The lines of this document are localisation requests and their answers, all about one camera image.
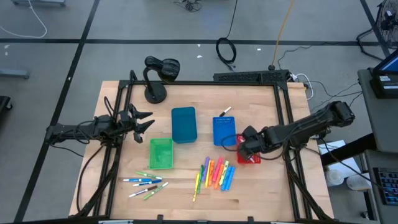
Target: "blue pencil cup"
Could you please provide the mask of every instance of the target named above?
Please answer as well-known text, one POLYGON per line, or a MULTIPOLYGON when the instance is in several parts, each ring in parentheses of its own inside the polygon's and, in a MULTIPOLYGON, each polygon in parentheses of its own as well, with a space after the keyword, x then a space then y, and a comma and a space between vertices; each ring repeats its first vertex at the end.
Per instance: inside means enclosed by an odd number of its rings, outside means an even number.
POLYGON ((215 146, 236 145, 235 119, 232 116, 213 118, 213 144, 215 146))

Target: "concrete floor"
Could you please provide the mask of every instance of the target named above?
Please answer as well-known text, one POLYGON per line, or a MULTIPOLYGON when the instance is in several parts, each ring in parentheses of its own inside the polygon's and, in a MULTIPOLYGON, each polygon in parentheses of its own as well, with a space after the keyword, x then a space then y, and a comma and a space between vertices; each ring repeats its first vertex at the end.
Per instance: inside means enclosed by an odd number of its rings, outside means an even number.
MULTIPOLYGON (((367 0, 373 16, 380 1, 367 0)), ((49 32, 46 39, 79 39, 94 0, 67 0, 66 7, 34 5, 49 32)), ((171 0, 100 0, 89 39, 218 39, 228 33, 233 0, 204 0, 203 8, 189 13, 171 0)), ((276 40, 289 0, 239 1, 230 39, 276 40)), ((0 2, 0 25, 18 34, 40 35, 42 28, 25 6, 0 2)), ((360 1, 296 1, 282 40, 354 41, 370 24, 360 1)), ((0 30, 0 39, 13 38, 0 30)), ((374 34, 365 38, 377 41, 374 34)), ((281 45, 278 58, 296 45, 281 45)), ((0 68, 26 69, 30 79, 0 78, 0 95, 8 95, 14 109, 0 129, 0 223, 12 222, 39 153, 77 44, 15 44, 0 40, 0 68)), ((274 45, 237 45, 236 71, 266 70, 274 45)), ((366 47, 383 56, 380 47, 366 47)), ((59 123, 74 124, 92 118, 103 80, 127 79, 130 69, 142 78, 145 57, 176 58, 182 67, 179 80, 212 80, 214 73, 229 72, 217 57, 213 44, 85 44, 59 123)), ((289 53, 281 61, 293 73, 305 73, 324 83, 331 94, 357 82, 359 69, 378 61, 363 55, 357 46, 319 46, 289 53)), ((328 99, 320 85, 310 108, 328 99)), ((347 93, 360 91, 352 87, 347 93)), ((353 96, 339 98, 350 102, 353 96)), ((327 140, 351 142, 371 132, 362 97, 352 106, 355 122, 333 129, 327 140)), ((75 142, 63 144, 84 153, 75 142)), ((50 149, 30 201, 25 221, 63 218, 68 215, 81 158, 50 149)), ((355 223, 366 210, 362 193, 346 187, 330 188, 335 217, 355 223)))

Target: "green plastic basket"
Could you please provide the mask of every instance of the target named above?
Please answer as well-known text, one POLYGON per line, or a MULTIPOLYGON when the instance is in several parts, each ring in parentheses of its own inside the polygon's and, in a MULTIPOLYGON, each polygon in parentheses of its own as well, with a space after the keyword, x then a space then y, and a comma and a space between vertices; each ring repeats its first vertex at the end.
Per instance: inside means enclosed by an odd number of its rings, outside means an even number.
POLYGON ((150 140, 149 169, 173 168, 173 141, 171 138, 150 140))

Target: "red basket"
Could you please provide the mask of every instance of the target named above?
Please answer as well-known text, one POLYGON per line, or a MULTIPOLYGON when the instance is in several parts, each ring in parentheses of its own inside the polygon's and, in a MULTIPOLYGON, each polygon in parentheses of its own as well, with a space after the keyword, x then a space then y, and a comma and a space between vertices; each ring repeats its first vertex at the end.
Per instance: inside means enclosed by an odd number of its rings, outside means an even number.
MULTIPOLYGON (((244 142, 244 138, 241 135, 237 135, 236 136, 236 149, 239 148, 239 145, 244 142)), ((238 164, 260 164, 261 163, 261 158, 260 158, 260 154, 256 153, 255 155, 253 155, 251 157, 250 160, 246 161, 244 160, 241 155, 239 155, 239 152, 236 152, 236 157, 238 160, 238 164)))

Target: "pen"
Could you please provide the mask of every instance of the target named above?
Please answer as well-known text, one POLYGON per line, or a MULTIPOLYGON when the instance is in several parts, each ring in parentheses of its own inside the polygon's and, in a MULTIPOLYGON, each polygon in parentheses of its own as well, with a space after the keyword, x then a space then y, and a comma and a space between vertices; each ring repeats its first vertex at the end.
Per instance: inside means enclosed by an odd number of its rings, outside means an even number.
POLYGON ((228 164, 229 164, 229 162, 228 162, 228 161, 225 161, 223 173, 222 173, 221 178, 220 178, 220 186, 223 185, 224 177, 225 177, 225 174, 226 174, 226 170, 228 169, 228 164))
POLYGON ((157 188, 157 186, 152 186, 152 187, 149 187, 148 189, 141 190, 141 191, 138 191, 138 192, 136 192, 136 193, 134 193, 134 194, 131 194, 129 197, 134 197, 134 196, 136 196, 136 195, 140 195, 140 194, 142 194, 142 193, 148 192, 148 191, 150 191, 150 190, 154 190, 154 189, 156 189, 156 188, 157 188))
POLYGON ((200 184, 200 183, 199 183, 199 174, 197 174, 197 180, 196 180, 196 182, 195 182, 195 193, 193 193, 192 202, 194 202, 194 201, 197 199, 198 184, 200 184))
POLYGON ((224 110, 224 112, 222 112, 220 114, 220 116, 224 116, 229 110, 231 109, 231 107, 227 108, 226 110, 224 110))
POLYGON ((139 184, 133 184, 133 187, 138 187, 138 186, 142 186, 142 185, 148 185, 148 184, 156 184, 161 182, 162 180, 153 180, 153 181, 149 181, 149 182, 144 182, 144 183, 139 183, 139 184))
POLYGON ((206 180, 206 174, 207 174, 207 167, 209 164, 209 157, 206 157, 206 161, 205 161, 205 170, 203 171, 202 175, 201 175, 201 181, 204 182, 206 180))
POLYGON ((224 191, 226 189, 226 186, 228 184, 228 178, 231 175, 231 169, 232 169, 232 167, 228 167, 228 170, 226 171, 225 179, 223 181, 223 185, 221 186, 222 191, 224 191))
POLYGON ((234 173, 235 173, 235 167, 232 167, 231 173, 229 174, 229 178, 228 178, 228 184, 226 185, 225 190, 229 190, 229 187, 231 186, 231 183, 232 183, 232 178, 234 177, 234 173))
POLYGON ((136 171, 136 174, 143 175, 143 176, 146 176, 146 177, 152 177, 152 178, 155 178, 155 179, 158 179, 158 180, 162 180, 161 177, 158 177, 158 176, 155 176, 155 175, 151 175, 151 174, 146 174, 146 173, 143 173, 143 172, 136 171))
POLYGON ((132 178, 132 179, 123 179, 124 182, 148 182, 152 181, 152 179, 139 179, 139 178, 132 178))
POLYGON ((205 187, 207 188, 209 185, 209 174, 210 174, 210 164, 212 160, 209 162, 208 167, 207 167, 207 173, 206 173, 206 181, 205 181, 205 187))
POLYGON ((216 167, 214 175, 213 175, 213 182, 214 183, 217 180, 217 175, 218 175, 218 172, 220 171, 220 167, 221 167, 222 163, 223 163, 223 158, 221 158, 221 157, 218 158, 217 167, 216 167))
POLYGON ((164 187, 166 187, 166 185, 169 184, 168 182, 164 183, 163 185, 161 185, 160 187, 156 188, 153 192, 145 195, 144 200, 147 200, 148 198, 150 198, 152 195, 156 194, 158 191, 162 190, 164 187))
POLYGON ((214 189, 216 189, 216 190, 218 189, 218 186, 220 186, 220 179, 221 179, 221 175, 223 174, 223 170, 224 170, 224 165, 222 164, 222 165, 220 165, 220 170, 218 171, 217 179, 214 184, 214 189))
POLYGON ((201 177, 203 175, 203 170, 205 169, 205 167, 203 165, 200 165, 200 176, 199 176, 199 184, 198 184, 198 194, 200 194, 200 186, 201 186, 201 177))

